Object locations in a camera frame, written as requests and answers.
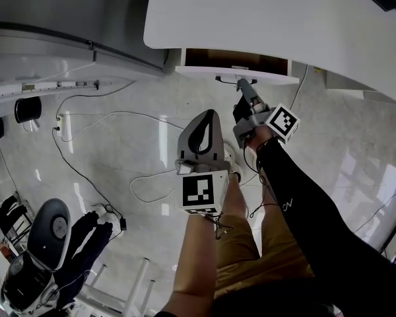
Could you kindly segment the person's right hand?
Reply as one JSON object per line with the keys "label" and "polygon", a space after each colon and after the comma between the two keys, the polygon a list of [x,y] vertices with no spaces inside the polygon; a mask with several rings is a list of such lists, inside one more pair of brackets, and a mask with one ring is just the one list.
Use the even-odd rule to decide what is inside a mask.
{"label": "person's right hand", "polygon": [[255,128],[253,136],[247,140],[246,145],[258,154],[258,151],[261,150],[267,142],[279,144],[279,142],[274,138],[270,127],[267,125],[259,125]]}

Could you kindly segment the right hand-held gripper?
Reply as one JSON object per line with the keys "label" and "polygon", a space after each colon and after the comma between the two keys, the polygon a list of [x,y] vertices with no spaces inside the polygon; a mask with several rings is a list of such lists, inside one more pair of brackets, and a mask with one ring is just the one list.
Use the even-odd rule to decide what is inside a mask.
{"label": "right hand-held gripper", "polygon": [[255,135],[255,128],[263,125],[271,129],[274,138],[287,144],[298,129],[300,119],[282,104],[270,108],[246,79],[238,80],[237,91],[242,92],[242,97],[234,106],[233,132],[239,148],[243,149]]}

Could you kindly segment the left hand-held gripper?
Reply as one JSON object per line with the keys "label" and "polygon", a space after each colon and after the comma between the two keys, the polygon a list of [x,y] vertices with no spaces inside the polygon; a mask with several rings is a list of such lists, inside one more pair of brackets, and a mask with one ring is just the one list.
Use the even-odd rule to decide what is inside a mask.
{"label": "left hand-held gripper", "polygon": [[[218,113],[207,110],[181,132],[176,161],[178,207],[190,215],[219,215],[224,203],[230,163],[224,153]],[[213,163],[196,162],[218,160]]]}

